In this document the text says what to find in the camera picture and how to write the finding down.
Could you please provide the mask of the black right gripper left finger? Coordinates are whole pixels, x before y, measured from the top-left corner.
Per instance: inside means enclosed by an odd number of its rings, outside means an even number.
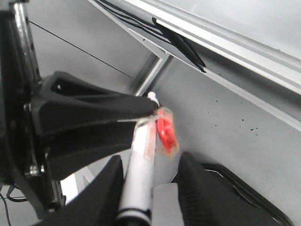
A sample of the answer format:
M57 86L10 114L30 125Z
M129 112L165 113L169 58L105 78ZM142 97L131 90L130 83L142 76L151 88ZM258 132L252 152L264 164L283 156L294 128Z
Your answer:
M113 226L123 183L122 160L115 155L76 198L36 225Z

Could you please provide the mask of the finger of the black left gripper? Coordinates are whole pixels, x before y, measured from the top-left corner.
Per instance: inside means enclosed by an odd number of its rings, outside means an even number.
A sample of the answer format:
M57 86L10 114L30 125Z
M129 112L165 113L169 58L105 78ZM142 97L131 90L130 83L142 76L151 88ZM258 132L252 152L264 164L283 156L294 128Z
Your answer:
M46 143L47 172L60 181L79 169L130 148L135 122L114 122L73 129L51 137Z

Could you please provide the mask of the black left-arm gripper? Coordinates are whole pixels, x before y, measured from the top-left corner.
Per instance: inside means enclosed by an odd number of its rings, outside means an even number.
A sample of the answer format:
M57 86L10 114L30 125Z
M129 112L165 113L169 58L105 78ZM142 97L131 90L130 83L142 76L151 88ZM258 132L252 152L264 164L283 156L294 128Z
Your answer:
M35 211L56 211L66 200L46 171L37 135L147 117L156 108L147 97L66 72L42 80L26 3L0 4L0 182L19 188Z

